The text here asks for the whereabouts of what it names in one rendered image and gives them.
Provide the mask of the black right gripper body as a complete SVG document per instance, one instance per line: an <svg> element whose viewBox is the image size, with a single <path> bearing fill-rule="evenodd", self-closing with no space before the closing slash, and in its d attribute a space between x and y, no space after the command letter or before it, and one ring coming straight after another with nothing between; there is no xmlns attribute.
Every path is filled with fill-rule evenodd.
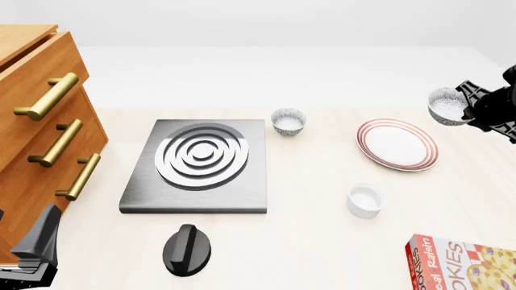
<svg viewBox="0 0 516 290"><path fill-rule="evenodd" d="M516 122L516 86L498 89L473 106L474 122L483 131L506 122Z"/></svg>

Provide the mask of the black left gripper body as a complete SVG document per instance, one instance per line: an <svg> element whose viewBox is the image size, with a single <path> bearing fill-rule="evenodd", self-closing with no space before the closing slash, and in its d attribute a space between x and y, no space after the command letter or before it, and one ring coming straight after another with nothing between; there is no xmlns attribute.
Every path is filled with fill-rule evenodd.
<svg viewBox="0 0 516 290"><path fill-rule="evenodd" d="M57 273L57 257L23 259L17 265L0 263L0 288L50 287Z"/></svg>

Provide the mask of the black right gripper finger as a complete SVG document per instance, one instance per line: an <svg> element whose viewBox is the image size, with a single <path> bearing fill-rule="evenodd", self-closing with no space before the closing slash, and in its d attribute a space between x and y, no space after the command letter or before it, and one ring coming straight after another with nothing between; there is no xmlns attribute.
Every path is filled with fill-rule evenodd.
<svg viewBox="0 0 516 290"><path fill-rule="evenodd" d="M474 106L481 98L491 93L487 89L473 84L469 80L463 81L459 84L459 86L456 87L456 90L464 95L469 106Z"/></svg>
<svg viewBox="0 0 516 290"><path fill-rule="evenodd" d="M504 137L507 137L512 144L516 144L516 114L510 115L509 122L503 122L499 125L485 125L482 122L478 122L474 117L473 108L468 107L463 110L464 115L462 120L468 120L468 125L472 127L476 127L483 132L497 132Z"/></svg>

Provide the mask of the patterned black white bowl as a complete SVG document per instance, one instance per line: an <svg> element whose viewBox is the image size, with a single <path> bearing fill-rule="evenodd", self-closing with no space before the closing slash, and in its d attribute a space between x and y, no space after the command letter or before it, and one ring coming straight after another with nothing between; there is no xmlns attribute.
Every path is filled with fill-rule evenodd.
<svg viewBox="0 0 516 290"><path fill-rule="evenodd" d="M453 88L436 89L430 93L427 101L430 116L444 126L461 126L471 122L473 118L464 115L466 108L466 97Z"/></svg>
<svg viewBox="0 0 516 290"><path fill-rule="evenodd" d="M279 135L294 137L306 124L306 116L300 110L281 108L271 115L271 123Z"/></svg>

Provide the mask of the white plate with red rings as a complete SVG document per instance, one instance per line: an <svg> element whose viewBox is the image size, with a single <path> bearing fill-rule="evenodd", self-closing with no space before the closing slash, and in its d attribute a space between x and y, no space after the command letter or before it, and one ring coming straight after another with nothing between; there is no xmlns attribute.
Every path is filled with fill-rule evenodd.
<svg viewBox="0 0 516 290"><path fill-rule="evenodd" d="M398 171L425 171L439 160L439 147L431 135L395 118L364 122L356 131L356 143L369 159Z"/></svg>

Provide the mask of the flat stove plate with rings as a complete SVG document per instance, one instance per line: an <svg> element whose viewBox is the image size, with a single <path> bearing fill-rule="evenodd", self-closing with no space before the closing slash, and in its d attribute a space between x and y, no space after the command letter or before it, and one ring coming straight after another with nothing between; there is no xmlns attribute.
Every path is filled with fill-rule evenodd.
<svg viewBox="0 0 516 290"><path fill-rule="evenodd" d="M119 211L265 214L264 120L156 120Z"/></svg>

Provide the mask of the red cookies box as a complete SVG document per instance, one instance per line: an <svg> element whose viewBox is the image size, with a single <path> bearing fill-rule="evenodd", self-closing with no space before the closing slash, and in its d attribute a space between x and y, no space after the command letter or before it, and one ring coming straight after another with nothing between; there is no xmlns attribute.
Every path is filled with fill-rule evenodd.
<svg viewBox="0 0 516 290"><path fill-rule="evenodd" d="M413 290L516 290L516 251L421 234L405 251Z"/></svg>

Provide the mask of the small wooden drawer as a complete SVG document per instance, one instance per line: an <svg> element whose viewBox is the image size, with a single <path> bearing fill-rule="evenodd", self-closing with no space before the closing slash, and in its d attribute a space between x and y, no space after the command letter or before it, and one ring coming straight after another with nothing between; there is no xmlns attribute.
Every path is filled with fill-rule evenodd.
<svg viewBox="0 0 516 290"><path fill-rule="evenodd" d="M70 123L75 118L83 126L50 168L29 163L29 155L43 155L60 137L57 124ZM56 190L67 190L83 169L78 159L86 159L93 153L99 154L107 139L98 120L91 114L76 117L53 118L43 130L31 140L18 156L0 172L0 209L4 212L0 221L0 263L15 263L17 258L10 249L18 243L32 227L42 210L50 204L65 209L68 201L57 197Z"/></svg>

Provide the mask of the middle wooden drawer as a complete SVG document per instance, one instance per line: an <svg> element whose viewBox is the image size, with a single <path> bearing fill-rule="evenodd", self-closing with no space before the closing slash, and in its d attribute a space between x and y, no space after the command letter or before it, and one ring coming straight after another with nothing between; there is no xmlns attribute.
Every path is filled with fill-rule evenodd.
<svg viewBox="0 0 516 290"><path fill-rule="evenodd" d="M77 120L82 126L51 167L28 161L29 156L46 154L66 132L58 130L58 125ZM78 200L83 191L73 191L78 177L88 158L99 154L106 143L106 132L88 95L85 89L79 89L0 172L0 209L4 212L0 231L23 231L48 204L64 209L69 202Z"/></svg>

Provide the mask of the large wooden drawer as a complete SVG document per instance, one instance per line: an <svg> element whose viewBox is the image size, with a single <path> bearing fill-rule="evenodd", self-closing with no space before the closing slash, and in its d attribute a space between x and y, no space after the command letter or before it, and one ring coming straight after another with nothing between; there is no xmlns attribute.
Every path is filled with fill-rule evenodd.
<svg viewBox="0 0 516 290"><path fill-rule="evenodd" d="M74 93L89 74L71 33L56 33L43 45L0 73L0 171L38 134L69 97L63 97L42 120L14 115L14 108L32 107L52 86L48 79L77 75Z"/></svg>

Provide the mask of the round black stove knob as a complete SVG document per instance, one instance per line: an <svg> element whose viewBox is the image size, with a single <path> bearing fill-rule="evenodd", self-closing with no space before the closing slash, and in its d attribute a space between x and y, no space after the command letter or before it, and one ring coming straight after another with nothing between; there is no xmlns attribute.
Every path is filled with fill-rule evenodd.
<svg viewBox="0 0 516 290"><path fill-rule="evenodd" d="M178 277L196 275L210 256L210 240L193 224L183 224L165 243L162 254L166 269Z"/></svg>

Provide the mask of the small white ramekin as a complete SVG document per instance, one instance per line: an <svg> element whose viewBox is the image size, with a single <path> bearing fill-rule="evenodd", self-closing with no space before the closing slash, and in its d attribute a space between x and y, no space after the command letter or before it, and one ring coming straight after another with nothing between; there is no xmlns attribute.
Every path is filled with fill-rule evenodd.
<svg viewBox="0 0 516 290"><path fill-rule="evenodd" d="M347 193L347 208L358 218L374 219L384 203L385 195L370 183L356 183Z"/></svg>

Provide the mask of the wooden cabinet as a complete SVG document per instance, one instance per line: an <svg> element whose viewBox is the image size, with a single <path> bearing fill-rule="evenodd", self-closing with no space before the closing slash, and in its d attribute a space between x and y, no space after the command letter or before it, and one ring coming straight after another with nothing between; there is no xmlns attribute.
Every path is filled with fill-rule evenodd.
<svg viewBox="0 0 516 290"><path fill-rule="evenodd" d="M58 31L55 25L0 24L0 73L36 50L56 33L66 32ZM74 93L68 92L64 97L68 96L70 99L79 89L84 89L83 84Z"/></svg>

